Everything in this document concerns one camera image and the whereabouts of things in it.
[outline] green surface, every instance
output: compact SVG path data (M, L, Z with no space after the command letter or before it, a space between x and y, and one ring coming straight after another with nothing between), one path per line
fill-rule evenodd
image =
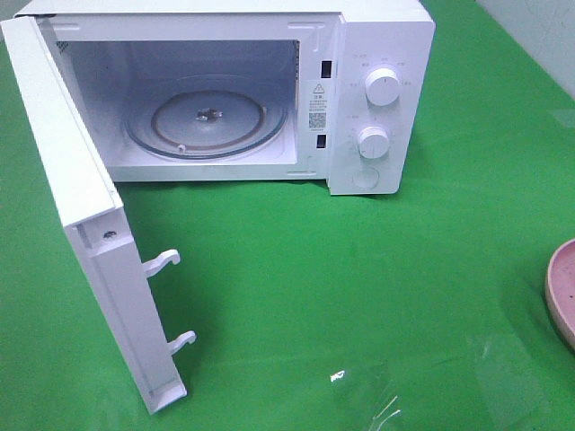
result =
M198 333L175 356L190 396L152 417L1 48L0 429L575 428L575 356L543 297L575 236L575 128L552 115L575 103L478 5L425 3L438 29L397 195L119 185L142 259L182 256L151 279L166 335Z

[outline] microwave oven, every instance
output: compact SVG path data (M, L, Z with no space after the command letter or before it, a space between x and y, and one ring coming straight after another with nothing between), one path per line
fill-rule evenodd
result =
M34 0L2 22L57 211L150 413L186 395L114 181L398 190L435 24L417 0Z

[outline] white knob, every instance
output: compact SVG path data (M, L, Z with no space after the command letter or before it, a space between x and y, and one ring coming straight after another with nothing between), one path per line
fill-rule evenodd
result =
M389 105L397 99L401 84L397 73L390 67L380 67L366 78L366 95L377 106Z
M358 137L359 153L366 159L378 159L389 150L389 138L382 128L364 128Z

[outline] microwave door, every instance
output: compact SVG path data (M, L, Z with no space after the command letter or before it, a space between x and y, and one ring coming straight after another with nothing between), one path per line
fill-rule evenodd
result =
M94 147L49 45L53 32L22 17L2 23L31 130L64 231L150 413L186 395L147 278L177 251L142 263L118 192Z

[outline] power knob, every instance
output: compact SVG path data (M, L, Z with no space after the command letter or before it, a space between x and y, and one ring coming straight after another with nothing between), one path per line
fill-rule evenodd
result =
M374 105L389 105L397 99L400 90L399 77L391 67L380 67L366 78L366 95Z

